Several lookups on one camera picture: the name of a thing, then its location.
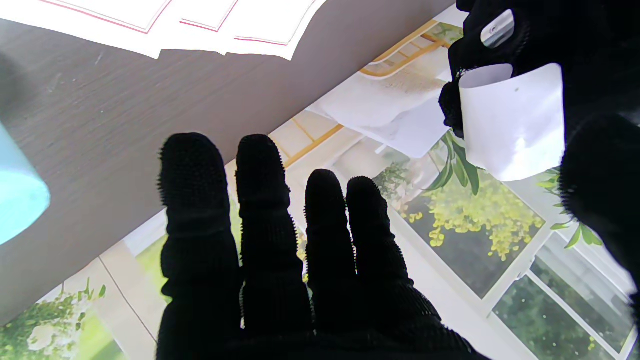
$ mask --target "gray wood surface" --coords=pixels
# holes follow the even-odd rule
[[[226,161],[454,0],[329,0],[293,61],[163,51],[159,60],[0,20],[0,119],[51,207],[0,246],[0,325],[161,210],[157,152],[211,137]]]

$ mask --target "white paper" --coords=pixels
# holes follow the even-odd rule
[[[562,69],[548,64],[510,79],[508,64],[460,79],[467,159],[501,181],[560,165],[564,153]]]
[[[0,0],[0,18],[50,29],[157,59],[161,48],[150,33],[171,0],[144,0],[148,11],[127,13],[86,1]]]
[[[291,60],[309,22],[326,0],[243,0],[220,32],[233,40],[227,52]]]
[[[400,113],[391,123],[382,127],[355,126],[353,130],[381,142],[410,158],[423,158],[449,130],[438,98]]]
[[[239,0],[180,0],[161,19],[157,41],[162,49],[227,53],[230,34],[220,33]]]
[[[0,18],[158,58],[162,49],[291,60],[326,0],[0,0]]]

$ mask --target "green leaf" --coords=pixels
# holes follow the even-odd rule
[[[565,249],[570,249],[572,247],[575,246],[575,244],[578,243],[578,241],[580,241],[580,229],[582,229],[581,226],[578,226],[578,229],[575,231],[575,233],[573,234],[573,236],[571,237],[571,240],[569,241],[568,244],[566,244],[566,246],[564,247]]]
[[[556,184],[551,183],[549,181],[544,181],[542,183],[538,183],[538,186],[540,186],[541,188],[550,189],[550,188],[555,188]]]
[[[453,165],[449,164],[449,173],[447,174],[447,177],[444,179],[444,184],[442,185],[442,187],[444,187],[446,184],[449,184],[449,181],[451,180],[452,176],[453,176]]]
[[[462,161],[460,158],[457,158],[453,163],[453,171],[456,173],[456,177],[462,185],[463,188],[466,188],[469,185],[469,179],[467,179],[467,175],[465,174],[464,165],[462,165]]]
[[[426,188],[424,191],[432,192],[433,190],[443,188],[449,182],[448,179],[451,179],[452,173],[453,170],[451,168],[451,161],[449,158],[447,158],[447,164],[444,166],[438,177],[436,177],[433,183],[431,183],[431,186]]]
[[[551,230],[562,230],[562,229],[566,229],[568,223],[564,223],[564,224],[555,224],[551,227]]]
[[[476,196],[480,191],[480,177],[478,177],[478,169],[466,160],[465,169],[467,170],[467,176],[469,176],[469,182],[471,183],[471,192]]]
[[[471,192],[476,196],[480,191],[480,178],[478,177],[478,169],[475,165],[472,165],[467,161],[467,152],[464,147],[458,145],[456,142],[452,142],[453,150],[458,155],[458,159],[462,161],[462,165],[467,172],[469,183],[471,184]]]
[[[580,228],[582,228],[582,237],[584,238],[584,242],[589,245],[603,245],[602,240],[600,240],[586,225],[580,224]]]

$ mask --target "curved white paper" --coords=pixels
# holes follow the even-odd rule
[[[560,65],[510,79],[512,71],[508,64],[492,65],[460,79],[467,159],[501,181],[556,167],[564,153]]]

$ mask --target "green plant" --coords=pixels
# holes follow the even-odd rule
[[[551,168],[551,169],[547,170],[545,172],[545,174],[551,175],[551,177],[549,179],[547,179],[546,181],[542,181],[542,182],[538,183],[538,186],[540,186],[543,189],[545,189],[545,191],[547,193],[555,195],[559,199],[560,198],[560,193],[558,193],[558,190],[557,190],[557,188],[558,188],[558,179],[560,177],[559,169],[558,168]],[[562,208],[563,205],[562,205],[561,202],[559,202],[559,203],[555,204],[554,207]],[[567,213],[568,213],[568,211],[563,209],[560,214],[567,214]],[[575,230],[575,233],[571,237],[571,240],[566,245],[565,249],[570,249],[570,248],[574,247],[575,244],[580,242],[581,238],[588,245],[596,245],[596,246],[602,246],[603,245],[602,244],[602,240],[588,226],[586,226],[583,223],[577,221],[575,218],[571,218],[567,222],[554,224],[551,227],[551,230],[566,229],[566,228],[568,228],[570,226],[570,224],[572,224],[574,222],[578,223],[578,228]]]
[[[502,261],[506,261],[511,251],[520,250],[520,241],[531,242],[531,227],[539,229],[544,221],[508,187],[486,172],[479,172],[478,182],[478,195],[465,191],[459,182],[422,193],[429,199],[429,212],[435,217],[429,244],[442,246],[445,240],[443,228],[454,229],[456,233],[486,231],[492,241],[488,255],[497,253]],[[422,218],[422,213],[403,217],[413,223]]]
[[[373,182],[378,185],[382,197],[387,201],[391,201],[397,195],[397,190],[400,186],[410,184],[405,177],[406,171],[403,163],[393,162],[373,178]]]
[[[459,145],[454,139],[454,135],[448,131],[440,141],[447,147],[447,161],[441,169],[438,177],[431,183],[431,186],[425,189],[432,192],[443,188],[449,183],[453,174],[456,174],[458,182],[463,188],[471,185],[471,192],[477,195],[480,190],[480,180],[478,178],[478,169],[467,161],[467,153],[464,147]]]
[[[298,259],[302,260],[305,264],[307,263],[307,235],[304,231],[302,231],[299,227],[296,226],[296,243],[298,244],[298,251],[296,255]],[[306,284],[309,282],[309,274],[305,271],[302,274],[302,281]]]
[[[444,22],[439,22],[429,29],[427,34],[437,39],[445,40],[448,44],[453,44],[464,36],[462,28]]]
[[[86,288],[66,293],[64,288],[53,301],[33,304],[0,328],[2,360],[73,359],[83,321],[92,301],[106,295],[102,285],[98,294]]]

